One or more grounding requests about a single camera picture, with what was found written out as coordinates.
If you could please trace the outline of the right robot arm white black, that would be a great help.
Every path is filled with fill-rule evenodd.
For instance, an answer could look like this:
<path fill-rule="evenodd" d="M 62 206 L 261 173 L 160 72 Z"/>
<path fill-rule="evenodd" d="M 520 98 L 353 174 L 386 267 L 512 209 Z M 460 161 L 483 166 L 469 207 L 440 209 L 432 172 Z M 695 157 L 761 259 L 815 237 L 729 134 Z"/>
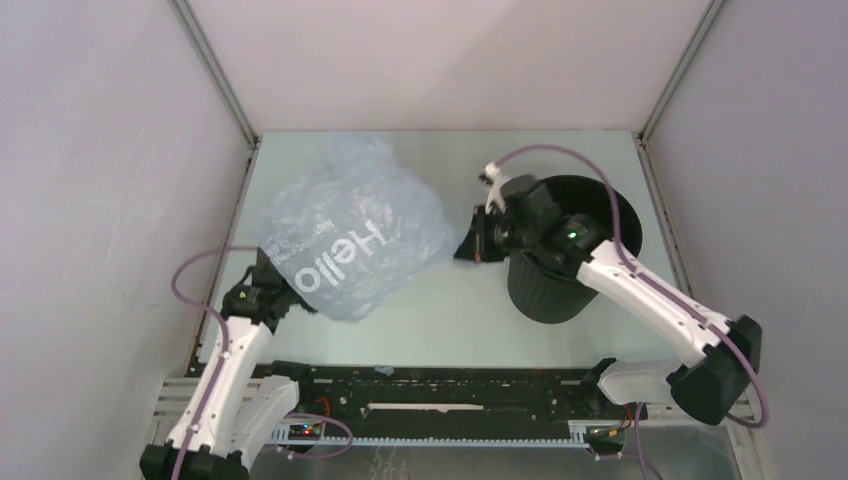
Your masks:
<path fill-rule="evenodd" d="M 731 417 L 759 368 L 762 329 L 755 320 L 730 320 L 641 264 L 622 242 L 614 190 L 608 191 L 613 218 L 605 224 L 597 208 L 574 197 L 558 198 L 568 186 L 584 188 L 584 178 L 484 173 L 480 180 L 487 198 L 473 210 L 457 260 L 507 261 L 509 298 L 531 320 L 568 321 L 602 296 L 641 321 L 674 353 L 671 361 L 602 361 L 581 392 L 588 414 L 606 418 L 620 405 L 673 403 L 708 425 Z"/>

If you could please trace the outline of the black ribbed trash bin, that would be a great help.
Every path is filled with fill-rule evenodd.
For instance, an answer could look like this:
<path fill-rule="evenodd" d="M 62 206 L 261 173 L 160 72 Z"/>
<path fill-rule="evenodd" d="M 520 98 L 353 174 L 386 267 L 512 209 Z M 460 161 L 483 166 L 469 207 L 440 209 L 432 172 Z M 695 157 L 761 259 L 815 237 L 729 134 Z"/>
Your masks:
<path fill-rule="evenodd" d="M 577 279 L 591 252 L 613 239 L 613 220 L 620 223 L 620 240 L 630 254 L 639 254 L 643 233 L 640 219 L 620 193 L 614 215 L 606 185 L 582 176 L 560 175 L 542 181 L 564 214 L 563 220 L 534 251 L 510 255 L 507 289 L 516 308 L 542 324 L 560 324 L 576 317 L 598 292 Z"/>

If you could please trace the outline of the light blue plastic trash bag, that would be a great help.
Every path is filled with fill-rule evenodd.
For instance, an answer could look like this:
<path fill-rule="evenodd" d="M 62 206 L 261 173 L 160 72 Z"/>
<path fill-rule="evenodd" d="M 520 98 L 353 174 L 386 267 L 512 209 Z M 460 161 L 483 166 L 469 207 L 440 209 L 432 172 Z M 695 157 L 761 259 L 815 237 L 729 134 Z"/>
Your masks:
<path fill-rule="evenodd" d="M 314 310 L 359 321 L 461 241 L 441 199 L 370 134 L 334 133 L 318 168 L 279 190 L 258 246 Z"/>

